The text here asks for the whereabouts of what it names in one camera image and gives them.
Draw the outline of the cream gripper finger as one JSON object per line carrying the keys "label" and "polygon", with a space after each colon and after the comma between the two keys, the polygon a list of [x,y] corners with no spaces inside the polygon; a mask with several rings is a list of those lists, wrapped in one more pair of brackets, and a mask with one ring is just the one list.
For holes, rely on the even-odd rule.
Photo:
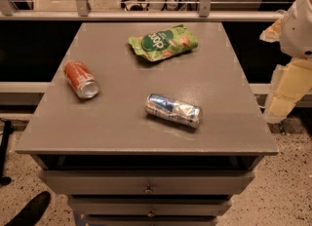
{"label": "cream gripper finger", "polygon": [[268,43],[279,42],[282,21],[282,19],[277,19],[274,23],[261,32],[259,39]]}
{"label": "cream gripper finger", "polygon": [[312,89],[312,60],[293,57],[286,66],[277,65],[271,79],[263,116],[277,124],[287,118],[296,104]]}

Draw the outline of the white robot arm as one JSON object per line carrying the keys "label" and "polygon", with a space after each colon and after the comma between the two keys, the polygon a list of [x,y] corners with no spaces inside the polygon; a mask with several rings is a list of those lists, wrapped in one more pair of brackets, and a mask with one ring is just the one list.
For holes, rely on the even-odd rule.
{"label": "white robot arm", "polygon": [[281,52],[291,57],[287,65],[274,69],[265,100],[263,116],[267,123],[277,124],[312,90],[312,0],[295,0],[259,39],[279,42]]}

